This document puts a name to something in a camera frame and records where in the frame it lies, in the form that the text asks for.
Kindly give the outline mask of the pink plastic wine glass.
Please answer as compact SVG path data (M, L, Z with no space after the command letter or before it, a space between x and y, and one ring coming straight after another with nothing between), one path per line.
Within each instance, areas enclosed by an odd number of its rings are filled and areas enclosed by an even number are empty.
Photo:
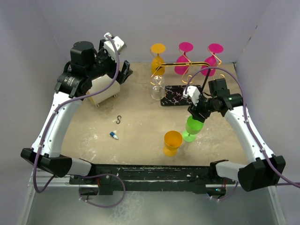
M224 48L221 44L218 43L212 43L208 46L208 51L211 53L211 56L208 57L204 62L208 63L210 67L217 67L218 65L222 64L222 61L220 58L216 56L216 54L222 53L224 51ZM209 70L202 71L202 75L206 76L208 74ZM209 76L213 76L216 69L210 69Z
M174 71L178 75L185 75L189 70L189 59L187 53L193 50L193 45L190 42L182 42L179 44L179 52L181 56L176 60L176 63L184 63L184 66L175 66Z

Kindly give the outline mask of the green plastic wine glass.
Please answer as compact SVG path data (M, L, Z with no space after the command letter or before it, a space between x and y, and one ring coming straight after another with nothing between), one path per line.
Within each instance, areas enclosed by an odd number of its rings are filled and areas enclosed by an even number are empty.
M188 143L193 142L196 139L197 134L202 130L203 126L203 122L194 120L193 116L189 116L186 121L185 130L182 133L183 140Z

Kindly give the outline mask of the orange plastic wine glass front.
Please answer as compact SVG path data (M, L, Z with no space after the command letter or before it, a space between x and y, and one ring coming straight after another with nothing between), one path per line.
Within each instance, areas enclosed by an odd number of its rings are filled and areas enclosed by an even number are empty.
M183 138L178 131L168 131L164 136L163 152L168 157L176 155L178 148L181 146Z

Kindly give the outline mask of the clear glass wine glass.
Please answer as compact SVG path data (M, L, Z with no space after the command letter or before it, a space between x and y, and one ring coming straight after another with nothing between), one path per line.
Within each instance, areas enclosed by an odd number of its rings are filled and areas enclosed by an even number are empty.
M165 80L161 75L153 76L150 80L151 83L151 97L154 100L161 100L165 96Z

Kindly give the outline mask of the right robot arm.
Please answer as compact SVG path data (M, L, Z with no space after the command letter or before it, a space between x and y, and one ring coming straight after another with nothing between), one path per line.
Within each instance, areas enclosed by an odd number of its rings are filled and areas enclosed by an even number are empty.
M210 81L209 90L211 97L207 98L196 86L184 89L183 97L192 101L188 108L192 119L204 123L211 113L221 113L233 128L247 158L246 165L228 160L211 163L209 180L220 183L228 178L239 182L247 192L277 185L285 168L285 160L282 156L276 156L258 133L243 105L242 95L230 93L225 79Z

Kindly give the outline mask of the orange plastic wine glass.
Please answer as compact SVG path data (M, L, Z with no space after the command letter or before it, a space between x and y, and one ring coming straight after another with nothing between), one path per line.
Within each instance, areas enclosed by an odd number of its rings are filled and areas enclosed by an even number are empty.
M164 136L163 152L168 157L176 155L178 148L181 146L183 138L178 131L168 131Z
M153 56L153 60L151 63L151 73L153 75L162 76L165 73L164 67L158 68L161 63L164 63L164 60L160 57L160 54L162 54L164 51L165 46L162 43L156 43L150 48L150 53Z

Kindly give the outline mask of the pink plastic wine glass front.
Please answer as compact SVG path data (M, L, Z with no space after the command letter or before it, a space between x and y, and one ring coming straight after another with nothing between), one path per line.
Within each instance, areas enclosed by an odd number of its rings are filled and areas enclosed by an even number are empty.
M216 54L222 53L224 51L224 48L221 44L218 43L212 43L208 46L208 51L211 53L211 56L208 57L204 62L208 63L210 67L217 67L218 65L222 64L222 61L220 58L216 56ZM208 74L209 70L202 71L202 75L206 76ZM216 69L210 69L209 76L213 76Z

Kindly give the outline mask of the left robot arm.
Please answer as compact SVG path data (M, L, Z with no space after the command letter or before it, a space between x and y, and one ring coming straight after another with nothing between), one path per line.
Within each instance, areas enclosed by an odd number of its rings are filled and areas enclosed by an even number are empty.
M94 105L116 96L120 85L132 74L128 61L119 68L119 54L126 48L118 36L105 34L99 49L88 41L79 41L70 50L71 60L55 85L53 102L40 134L30 148L21 151L21 158L57 177L79 175L86 184L96 180L92 164L61 154L62 143L73 118L85 98Z

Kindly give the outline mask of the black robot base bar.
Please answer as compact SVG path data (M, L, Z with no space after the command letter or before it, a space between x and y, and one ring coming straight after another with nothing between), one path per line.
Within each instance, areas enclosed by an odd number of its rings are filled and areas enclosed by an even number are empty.
M83 195L112 195L115 191L192 192L225 195L230 179L217 176L209 166L95 164L87 178L72 175Z

